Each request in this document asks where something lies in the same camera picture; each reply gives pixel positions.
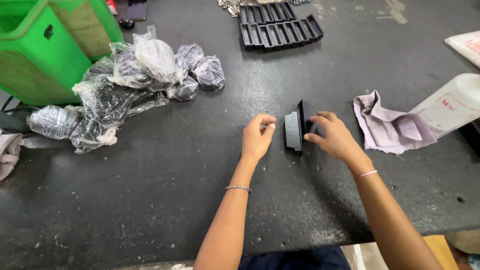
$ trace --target dark worktable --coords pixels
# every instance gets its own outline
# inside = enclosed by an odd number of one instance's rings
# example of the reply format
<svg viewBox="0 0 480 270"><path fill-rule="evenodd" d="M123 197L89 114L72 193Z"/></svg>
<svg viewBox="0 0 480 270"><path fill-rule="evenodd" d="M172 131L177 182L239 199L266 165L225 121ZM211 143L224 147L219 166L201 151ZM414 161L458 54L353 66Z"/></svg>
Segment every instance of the dark worktable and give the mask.
<svg viewBox="0 0 480 270"><path fill-rule="evenodd" d="M294 11L322 17L322 42L268 54L240 50L237 19L215 0L149 2L148 19L126 40L155 24L175 51L196 42L221 60L225 89L128 118L116 144L84 155L69 141L23 148L0 185L0 269L195 258L240 158L242 130L260 112L280 124L253 175L244 253L373 241L347 167L312 145L301 157L286 152L281 123L303 98L334 111L363 144L355 96L377 89L383 107L409 111L454 76L479 72L443 43L478 30L478 1L401 2L403 11L396 0L312 0ZM366 152L420 233L480 228L480 163L460 132L400 158Z"/></svg>

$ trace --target green bin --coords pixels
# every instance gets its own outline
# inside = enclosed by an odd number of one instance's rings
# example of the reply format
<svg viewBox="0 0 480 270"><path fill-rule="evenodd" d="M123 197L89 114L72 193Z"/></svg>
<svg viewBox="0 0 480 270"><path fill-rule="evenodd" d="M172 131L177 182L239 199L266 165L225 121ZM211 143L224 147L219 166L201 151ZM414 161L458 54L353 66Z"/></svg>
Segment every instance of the green bin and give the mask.
<svg viewBox="0 0 480 270"><path fill-rule="evenodd" d="M110 42L125 41L105 0L49 0L48 5L91 61L110 55Z"/></svg>
<svg viewBox="0 0 480 270"><path fill-rule="evenodd" d="M47 0L0 0L0 89L32 106L78 103L91 62Z"/></svg>

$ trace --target silver bracelet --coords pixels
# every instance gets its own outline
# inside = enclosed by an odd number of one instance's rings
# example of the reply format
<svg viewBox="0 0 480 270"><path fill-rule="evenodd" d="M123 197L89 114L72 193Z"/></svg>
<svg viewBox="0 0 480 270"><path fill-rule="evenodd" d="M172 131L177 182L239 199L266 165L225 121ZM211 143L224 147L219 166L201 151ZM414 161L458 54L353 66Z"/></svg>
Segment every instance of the silver bracelet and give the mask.
<svg viewBox="0 0 480 270"><path fill-rule="evenodd" d="M242 186L242 185L231 185L231 186L227 186L225 188L225 190L229 189L229 188L243 188L243 189L246 189L248 191L248 194L250 194L252 192L252 189L249 188L249 187L246 187L246 186Z"/></svg>

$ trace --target smartphone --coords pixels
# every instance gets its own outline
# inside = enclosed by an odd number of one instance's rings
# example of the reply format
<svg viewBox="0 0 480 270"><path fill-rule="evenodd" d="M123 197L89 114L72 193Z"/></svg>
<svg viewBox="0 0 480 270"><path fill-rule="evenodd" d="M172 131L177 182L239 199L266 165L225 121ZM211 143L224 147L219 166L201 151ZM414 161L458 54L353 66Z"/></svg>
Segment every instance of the smartphone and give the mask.
<svg viewBox="0 0 480 270"><path fill-rule="evenodd" d="M147 0L129 0L127 17L134 21L147 19Z"/></svg>

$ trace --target black knob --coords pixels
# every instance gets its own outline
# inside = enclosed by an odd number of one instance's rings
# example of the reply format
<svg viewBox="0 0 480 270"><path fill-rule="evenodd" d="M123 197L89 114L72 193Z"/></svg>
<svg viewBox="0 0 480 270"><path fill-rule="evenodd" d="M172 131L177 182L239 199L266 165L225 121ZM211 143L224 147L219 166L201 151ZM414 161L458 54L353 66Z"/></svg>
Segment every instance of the black knob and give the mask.
<svg viewBox="0 0 480 270"><path fill-rule="evenodd" d="M135 21L128 18L121 18L119 20L119 24L125 29L132 29L133 27L135 27Z"/></svg>

